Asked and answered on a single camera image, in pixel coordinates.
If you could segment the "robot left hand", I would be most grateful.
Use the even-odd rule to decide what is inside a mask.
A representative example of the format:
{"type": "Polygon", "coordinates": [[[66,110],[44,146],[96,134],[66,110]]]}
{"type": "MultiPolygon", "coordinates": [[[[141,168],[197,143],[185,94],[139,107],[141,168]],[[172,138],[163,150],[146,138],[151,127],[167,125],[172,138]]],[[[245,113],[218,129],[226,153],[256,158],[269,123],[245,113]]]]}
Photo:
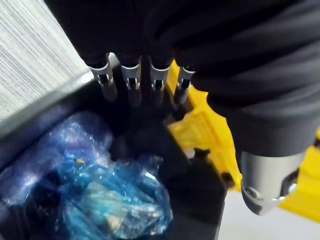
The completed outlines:
{"type": "Polygon", "coordinates": [[[48,0],[97,75],[114,53],[132,72],[181,68],[177,91],[207,92],[225,117],[246,206],[264,215],[291,185],[320,126],[317,0],[48,0]]]}

